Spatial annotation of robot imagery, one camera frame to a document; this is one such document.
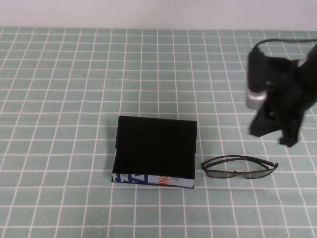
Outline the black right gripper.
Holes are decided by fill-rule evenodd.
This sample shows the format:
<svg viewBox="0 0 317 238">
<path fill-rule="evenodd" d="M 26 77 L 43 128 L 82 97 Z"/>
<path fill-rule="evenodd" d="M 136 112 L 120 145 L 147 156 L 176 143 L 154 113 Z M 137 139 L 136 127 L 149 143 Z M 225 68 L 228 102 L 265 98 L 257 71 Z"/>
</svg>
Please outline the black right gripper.
<svg viewBox="0 0 317 238">
<path fill-rule="evenodd" d="M 285 59 L 269 57 L 270 107 L 261 107 L 249 126 L 249 134 L 255 137 L 282 131 L 279 144 L 292 147 L 298 142 L 302 118 L 313 106 L 313 58 Z M 282 121 L 282 129 L 275 118 Z"/>
</svg>

